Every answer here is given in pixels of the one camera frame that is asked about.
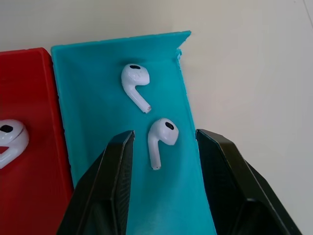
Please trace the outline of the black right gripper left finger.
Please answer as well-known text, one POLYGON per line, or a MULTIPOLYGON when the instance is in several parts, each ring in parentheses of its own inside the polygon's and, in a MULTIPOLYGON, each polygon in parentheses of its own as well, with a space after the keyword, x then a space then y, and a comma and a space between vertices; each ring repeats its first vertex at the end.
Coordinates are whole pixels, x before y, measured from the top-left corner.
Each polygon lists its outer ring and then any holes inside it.
POLYGON ((126 235, 134 131, 114 136, 78 181, 56 235, 126 235))

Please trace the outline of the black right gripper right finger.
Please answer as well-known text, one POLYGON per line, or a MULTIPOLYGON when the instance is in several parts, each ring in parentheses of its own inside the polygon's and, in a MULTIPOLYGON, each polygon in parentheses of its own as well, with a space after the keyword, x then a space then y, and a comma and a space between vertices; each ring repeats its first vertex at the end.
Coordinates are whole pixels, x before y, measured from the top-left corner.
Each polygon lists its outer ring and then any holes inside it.
POLYGON ((267 182, 224 136, 196 130, 217 235, 302 235, 267 182))

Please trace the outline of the white earbud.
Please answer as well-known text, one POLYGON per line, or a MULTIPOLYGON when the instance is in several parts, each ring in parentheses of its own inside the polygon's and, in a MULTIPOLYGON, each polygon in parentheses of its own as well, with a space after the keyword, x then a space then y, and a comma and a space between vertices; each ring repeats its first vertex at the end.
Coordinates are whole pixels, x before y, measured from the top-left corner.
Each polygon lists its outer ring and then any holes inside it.
POLYGON ((161 168, 158 142, 162 141, 167 145, 174 145, 178 136, 178 128, 167 118, 161 118, 152 124, 148 133, 148 150, 151 168, 153 170, 159 170, 161 168))
POLYGON ((136 86, 145 86, 150 83, 150 76, 147 69, 137 64, 127 64, 121 73, 122 87, 127 96, 143 112, 149 113, 151 105, 136 90, 136 86))
POLYGON ((28 143, 29 134, 22 122, 15 119, 0 120, 0 147, 7 147, 0 153, 0 169, 22 154, 28 143))

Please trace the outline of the teal plastic tray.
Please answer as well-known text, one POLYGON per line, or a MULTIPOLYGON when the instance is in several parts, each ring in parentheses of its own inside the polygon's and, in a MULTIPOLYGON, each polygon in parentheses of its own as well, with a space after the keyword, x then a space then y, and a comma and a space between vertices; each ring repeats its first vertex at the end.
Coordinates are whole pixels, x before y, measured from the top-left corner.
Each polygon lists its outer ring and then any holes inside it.
POLYGON ((71 175, 78 181, 110 140, 134 131, 126 235, 216 235, 207 201, 196 129, 181 73, 180 46, 190 31, 54 46, 53 68, 71 175), (136 90, 151 105, 143 113, 125 93, 127 64, 147 69, 150 83, 136 90), (174 145, 158 142, 161 168, 151 168, 148 133, 171 120, 174 145))

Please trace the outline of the red plastic tray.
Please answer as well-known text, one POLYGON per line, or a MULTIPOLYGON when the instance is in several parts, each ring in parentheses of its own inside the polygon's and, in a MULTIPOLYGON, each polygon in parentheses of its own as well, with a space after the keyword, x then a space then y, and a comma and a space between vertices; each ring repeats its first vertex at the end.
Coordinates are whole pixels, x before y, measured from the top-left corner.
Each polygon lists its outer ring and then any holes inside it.
POLYGON ((44 48, 0 52, 0 120, 22 122, 25 151, 0 169, 0 235, 56 235, 73 193, 53 63, 44 48))

